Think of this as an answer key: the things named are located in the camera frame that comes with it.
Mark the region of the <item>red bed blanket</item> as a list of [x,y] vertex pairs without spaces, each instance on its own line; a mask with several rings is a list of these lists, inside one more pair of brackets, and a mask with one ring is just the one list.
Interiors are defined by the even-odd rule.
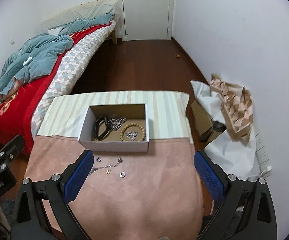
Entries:
[[69,50],[59,55],[50,75],[18,87],[16,93],[0,104],[0,144],[5,145],[16,135],[21,135],[25,140],[21,153],[26,156],[31,154],[34,144],[31,133],[33,113],[53,80],[61,59]]

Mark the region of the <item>white power strip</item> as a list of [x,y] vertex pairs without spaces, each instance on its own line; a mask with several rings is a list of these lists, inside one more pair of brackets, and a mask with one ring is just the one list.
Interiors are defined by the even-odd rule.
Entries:
[[255,129],[255,139],[256,139],[256,157],[259,163],[260,175],[263,178],[272,175],[272,166],[270,164],[269,158],[266,154],[266,146],[260,130],[256,125],[253,126]]

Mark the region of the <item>brown cardboard box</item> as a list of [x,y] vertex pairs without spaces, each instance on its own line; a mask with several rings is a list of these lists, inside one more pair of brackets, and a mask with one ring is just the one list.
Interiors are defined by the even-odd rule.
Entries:
[[213,121],[211,116],[206,113],[197,101],[192,102],[191,109],[200,141],[208,144],[227,130],[225,125],[218,121]]

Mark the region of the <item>white cardboard box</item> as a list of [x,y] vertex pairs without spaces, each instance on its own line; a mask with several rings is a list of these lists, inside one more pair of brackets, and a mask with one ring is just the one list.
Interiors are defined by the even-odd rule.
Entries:
[[[137,131],[135,141],[125,132]],[[96,152],[147,152],[149,119],[145,103],[89,106],[78,142]]]

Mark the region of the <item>checkered bed sheet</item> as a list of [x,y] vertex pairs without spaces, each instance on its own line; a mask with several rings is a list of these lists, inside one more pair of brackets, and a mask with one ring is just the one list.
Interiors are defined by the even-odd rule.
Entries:
[[116,21],[111,20],[105,25],[96,25],[95,29],[89,28],[71,35],[72,39],[77,40],[77,43],[61,59],[53,80],[33,113],[31,119],[33,138],[38,134],[52,101],[59,96],[70,94],[94,53],[114,32],[115,27]]

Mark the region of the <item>beige patterned cloth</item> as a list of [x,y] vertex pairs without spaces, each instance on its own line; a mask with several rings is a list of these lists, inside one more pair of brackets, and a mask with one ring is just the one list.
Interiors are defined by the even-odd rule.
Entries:
[[210,90],[218,93],[222,101],[221,112],[230,137],[247,144],[253,126],[253,100],[250,91],[244,86],[224,81],[217,74],[211,75]]

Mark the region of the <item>teal quilt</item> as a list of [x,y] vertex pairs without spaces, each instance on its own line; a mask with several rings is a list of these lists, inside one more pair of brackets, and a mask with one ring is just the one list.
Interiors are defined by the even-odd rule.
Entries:
[[113,16],[107,13],[94,19],[75,20],[61,26],[57,35],[43,33],[27,40],[4,63],[0,75],[0,104],[16,93],[18,87],[50,75],[59,55],[73,46],[71,34],[108,24]]

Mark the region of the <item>pillow with light cover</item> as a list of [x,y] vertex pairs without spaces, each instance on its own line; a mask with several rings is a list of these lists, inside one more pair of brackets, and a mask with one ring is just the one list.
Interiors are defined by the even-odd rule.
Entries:
[[92,20],[104,14],[113,14],[115,19],[119,19],[122,9],[117,0],[95,0],[66,9],[54,16],[42,21],[43,31],[71,23],[75,20]]

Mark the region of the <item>white door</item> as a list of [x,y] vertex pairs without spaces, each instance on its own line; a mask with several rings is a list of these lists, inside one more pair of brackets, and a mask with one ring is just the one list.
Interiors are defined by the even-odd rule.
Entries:
[[118,0],[123,41],[170,40],[174,0]]

